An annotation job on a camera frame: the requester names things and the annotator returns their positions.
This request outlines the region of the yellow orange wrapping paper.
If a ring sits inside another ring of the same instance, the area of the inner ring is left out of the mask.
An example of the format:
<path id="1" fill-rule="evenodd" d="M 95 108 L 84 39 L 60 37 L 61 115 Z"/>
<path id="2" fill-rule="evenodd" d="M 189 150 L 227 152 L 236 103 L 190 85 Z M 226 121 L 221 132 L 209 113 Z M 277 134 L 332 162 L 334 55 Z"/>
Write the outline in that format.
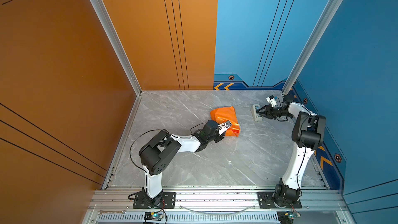
<path id="1" fill-rule="evenodd" d="M 238 137 L 240 135 L 240 125 L 237 120 L 236 110 L 233 106 L 231 107 L 221 107 L 210 112 L 211 119 L 215 122 L 222 124 L 224 122 L 229 121 L 231 123 L 231 127 L 226 131 L 226 136 L 235 136 Z"/>

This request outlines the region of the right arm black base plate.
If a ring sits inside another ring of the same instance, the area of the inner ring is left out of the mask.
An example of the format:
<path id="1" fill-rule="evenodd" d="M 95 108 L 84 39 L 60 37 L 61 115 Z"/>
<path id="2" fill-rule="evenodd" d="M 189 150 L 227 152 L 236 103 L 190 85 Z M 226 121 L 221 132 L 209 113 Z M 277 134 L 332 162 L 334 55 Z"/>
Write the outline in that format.
<path id="1" fill-rule="evenodd" d="M 257 192 L 260 208 L 302 208 L 302 203 L 299 199 L 293 201 L 283 197 L 275 198 L 274 194 L 274 192 L 270 191 Z"/>

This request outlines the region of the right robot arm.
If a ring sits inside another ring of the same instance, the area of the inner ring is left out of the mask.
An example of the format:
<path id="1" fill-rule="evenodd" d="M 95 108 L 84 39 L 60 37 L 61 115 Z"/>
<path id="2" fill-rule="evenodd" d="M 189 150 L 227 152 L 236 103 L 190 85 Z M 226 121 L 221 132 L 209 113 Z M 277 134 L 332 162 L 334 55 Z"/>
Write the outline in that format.
<path id="1" fill-rule="evenodd" d="M 302 178 L 306 166 L 314 152 L 323 144 L 326 118 L 310 111 L 304 104 L 295 102 L 293 96 L 286 95 L 282 102 L 274 96 L 267 98 L 267 105 L 254 104 L 251 113 L 255 120 L 263 117 L 285 121 L 294 119 L 291 134 L 293 152 L 286 172 L 279 180 L 272 195 L 273 204 L 278 208 L 296 207 L 302 195 Z"/>

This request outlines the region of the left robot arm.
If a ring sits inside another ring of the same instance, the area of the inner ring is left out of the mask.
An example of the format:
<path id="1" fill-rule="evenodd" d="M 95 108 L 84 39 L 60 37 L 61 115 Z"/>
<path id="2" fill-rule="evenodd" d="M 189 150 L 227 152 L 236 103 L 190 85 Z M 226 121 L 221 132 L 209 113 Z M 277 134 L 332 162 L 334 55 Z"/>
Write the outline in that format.
<path id="1" fill-rule="evenodd" d="M 199 152 L 208 143 L 224 139 L 227 128 L 218 126 L 199 129 L 190 136 L 178 136 L 161 130 L 139 152 L 145 172 L 144 202 L 150 208 L 161 207 L 164 201 L 162 173 L 178 153 Z"/>

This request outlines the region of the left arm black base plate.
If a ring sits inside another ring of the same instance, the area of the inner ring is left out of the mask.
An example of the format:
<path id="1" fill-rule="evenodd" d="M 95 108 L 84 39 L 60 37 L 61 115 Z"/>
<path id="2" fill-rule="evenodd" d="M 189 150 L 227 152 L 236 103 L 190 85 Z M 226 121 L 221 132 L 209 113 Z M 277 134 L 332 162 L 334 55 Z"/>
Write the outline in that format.
<path id="1" fill-rule="evenodd" d="M 161 192 L 154 198 L 150 198 L 144 190 L 129 195 L 129 200 L 133 201 L 134 209 L 173 209 L 176 203 L 176 192 Z"/>

